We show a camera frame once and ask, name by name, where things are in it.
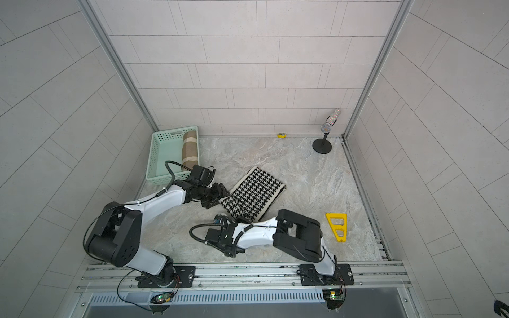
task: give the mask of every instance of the small yellow object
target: small yellow object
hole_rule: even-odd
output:
[[[345,242],[347,240],[347,214],[346,213],[325,213],[325,217],[329,222],[330,228],[336,236],[336,240],[338,242]],[[343,224],[333,224],[332,219],[340,219],[343,220]],[[339,236],[337,233],[341,231],[343,233],[342,236]]]

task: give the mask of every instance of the gray marble surface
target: gray marble surface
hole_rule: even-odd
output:
[[[229,190],[250,168],[258,166],[287,186],[261,221],[276,216],[279,209],[288,209],[320,222],[326,244],[339,261],[381,260],[339,138],[330,138],[332,152],[327,155],[312,149],[313,140],[315,138],[201,137],[200,164],[215,166],[214,182],[222,182]],[[142,197],[159,188],[147,182]],[[216,214],[225,212],[221,205],[205,210],[193,202],[172,208],[146,225],[142,244],[171,256],[177,263],[297,261],[272,246],[251,247],[236,258],[225,257],[189,236],[192,226],[210,223]],[[346,242],[335,239],[325,218],[327,212],[348,215]],[[204,238],[206,229],[199,228],[194,233]]]

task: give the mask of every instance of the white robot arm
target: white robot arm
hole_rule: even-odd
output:
[[[86,243],[83,240],[85,251],[117,267],[139,270],[160,286],[168,285],[173,275],[173,260],[141,245],[141,230],[157,215],[191,199],[199,200],[208,209],[229,196],[223,184],[208,186],[213,176],[213,171],[195,165],[190,177],[171,182],[167,189],[123,205],[107,204]],[[192,233],[200,226],[213,227],[205,239]],[[293,226],[296,226],[295,236],[290,236],[288,231]],[[325,245],[319,222],[292,211],[280,210],[277,217],[258,223],[236,222],[225,215],[217,215],[214,223],[194,226],[189,233],[225,256],[235,257],[256,245],[273,245],[302,261],[314,263],[318,274],[337,274],[335,259]]]

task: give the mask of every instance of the houndstooth cloth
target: houndstooth cloth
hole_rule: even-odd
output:
[[[253,167],[220,202],[234,218],[242,216],[258,222],[284,189],[281,181]]]

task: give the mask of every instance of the plastic basket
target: plastic basket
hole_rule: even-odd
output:
[[[147,181],[152,184],[167,185],[172,176],[169,174],[164,162],[171,160],[179,163],[182,162],[182,148],[184,147],[184,134],[188,131],[196,131],[196,139],[198,140],[198,127],[189,126],[178,129],[170,129],[164,131],[156,131],[152,134],[152,142],[150,144],[149,163],[147,164]],[[200,145],[198,147],[198,164],[200,164]],[[175,174],[175,180],[186,179],[191,172],[177,165],[170,164],[170,168]]]

